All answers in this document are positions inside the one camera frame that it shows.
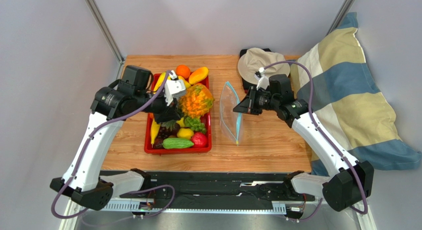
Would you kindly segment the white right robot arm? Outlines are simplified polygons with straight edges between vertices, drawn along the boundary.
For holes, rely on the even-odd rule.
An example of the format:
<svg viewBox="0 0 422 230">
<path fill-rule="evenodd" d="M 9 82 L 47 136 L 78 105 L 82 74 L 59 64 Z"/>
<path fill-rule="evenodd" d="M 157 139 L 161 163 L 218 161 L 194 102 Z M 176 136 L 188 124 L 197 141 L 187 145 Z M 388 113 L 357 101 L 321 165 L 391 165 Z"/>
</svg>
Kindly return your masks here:
<svg viewBox="0 0 422 230">
<path fill-rule="evenodd" d="M 308 194 L 323 198 L 337 212 L 360 201 L 367 204 L 372 191 L 374 167 L 368 161 L 360 162 L 334 140 L 308 103 L 295 99 L 286 75 L 262 75 L 261 79 L 267 87 L 249 88 L 233 111 L 250 115 L 260 115 L 263 110 L 276 112 L 280 120 L 306 141 L 328 172 L 327 176 L 303 171 L 288 174 L 283 181 L 287 196 Z"/>
</svg>

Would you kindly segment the orange toy pineapple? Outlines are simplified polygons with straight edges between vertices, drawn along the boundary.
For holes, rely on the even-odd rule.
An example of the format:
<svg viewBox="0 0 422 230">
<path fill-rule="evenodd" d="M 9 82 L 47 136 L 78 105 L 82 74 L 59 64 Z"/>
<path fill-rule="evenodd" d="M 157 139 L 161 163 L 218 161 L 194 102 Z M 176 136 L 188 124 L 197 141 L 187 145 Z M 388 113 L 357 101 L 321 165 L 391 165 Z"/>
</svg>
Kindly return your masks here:
<svg viewBox="0 0 422 230">
<path fill-rule="evenodd" d="M 201 119 L 202 116 L 209 113 L 214 101 L 212 93 L 205 85 L 195 84 L 189 87 L 187 94 L 178 103 L 178 111 L 182 114 L 183 124 L 186 116 Z"/>
</svg>

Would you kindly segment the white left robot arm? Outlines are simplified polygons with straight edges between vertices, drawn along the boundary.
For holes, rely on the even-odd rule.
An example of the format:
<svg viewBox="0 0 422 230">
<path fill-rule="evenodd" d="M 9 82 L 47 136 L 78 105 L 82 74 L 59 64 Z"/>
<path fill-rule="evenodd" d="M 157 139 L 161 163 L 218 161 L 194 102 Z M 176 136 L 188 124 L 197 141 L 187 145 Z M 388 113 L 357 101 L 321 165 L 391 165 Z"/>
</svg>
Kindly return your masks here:
<svg viewBox="0 0 422 230">
<path fill-rule="evenodd" d="M 184 82 L 171 70 L 156 91 L 150 70 L 129 65 L 122 78 L 101 88 L 91 104 L 83 141 L 66 173 L 54 178 L 50 187 L 58 196 L 99 211 L 115 197 L 145 189 L 150 176 L 139 169 L 102 176 L 101 167 L 110 145 L 123 123 L 139 113 L 152 113 L 157 122 L 179 119 L 177 101 L 186 94 Z"/>
</svg>

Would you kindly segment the clear zip top bag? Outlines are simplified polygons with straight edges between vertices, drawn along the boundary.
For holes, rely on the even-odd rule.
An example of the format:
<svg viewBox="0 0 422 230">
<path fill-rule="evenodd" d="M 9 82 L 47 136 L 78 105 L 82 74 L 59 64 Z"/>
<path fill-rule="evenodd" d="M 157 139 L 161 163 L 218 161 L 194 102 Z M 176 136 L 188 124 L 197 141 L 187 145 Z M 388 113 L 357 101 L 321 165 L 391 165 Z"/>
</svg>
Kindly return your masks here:
<svg viewBox="0 0 422 230">
<path fill-rule="evenodd" d="M 240 104 L 237 92 L 229 81 L 226 81 L 219 100 L 220 130 L 223 136 L 239 146 L 243 137 L 243 117 L 233 109 Z"/>
</svg>

